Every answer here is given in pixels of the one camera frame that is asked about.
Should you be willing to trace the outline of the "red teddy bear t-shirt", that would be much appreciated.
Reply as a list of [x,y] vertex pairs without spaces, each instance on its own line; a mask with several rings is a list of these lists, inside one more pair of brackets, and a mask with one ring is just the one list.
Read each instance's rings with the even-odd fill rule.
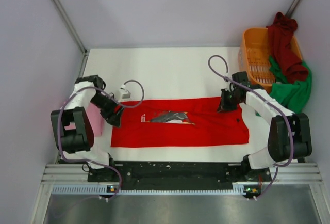
[[245,145],[249,130],[242,109],[219,112],[220,97],[144,100],[125,109],[111,146],[122,148]]

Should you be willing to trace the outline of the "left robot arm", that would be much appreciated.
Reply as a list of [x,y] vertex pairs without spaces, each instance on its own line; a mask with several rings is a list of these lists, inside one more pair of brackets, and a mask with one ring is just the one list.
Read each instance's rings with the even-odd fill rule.
[[103,90],[106,84],[98,75],[80,77],[64,106],[51,112],[51,123],[60,158],[67,163],[87,163],[99,169],[106,181],[117,175],[111,155],[96,143],[91,121],[87,115],[90,104],[95,105],[101,117],[110,125],[119,127],[124,108]]

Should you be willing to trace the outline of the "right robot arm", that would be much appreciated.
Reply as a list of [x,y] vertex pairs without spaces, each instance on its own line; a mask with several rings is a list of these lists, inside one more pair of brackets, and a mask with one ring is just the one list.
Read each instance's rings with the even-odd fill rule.
[[235,111],[239,104],[252,107],[270,126],[263,149],[248,154],[241,162],[241,175],[251,181],[261,169],[283,161],[301,159],[312,153],[309,119],[304,113],[294,113],[270,97],[260,84],[252,84],[246,72],[226,77],[227,88],[221,90],[218,112]]

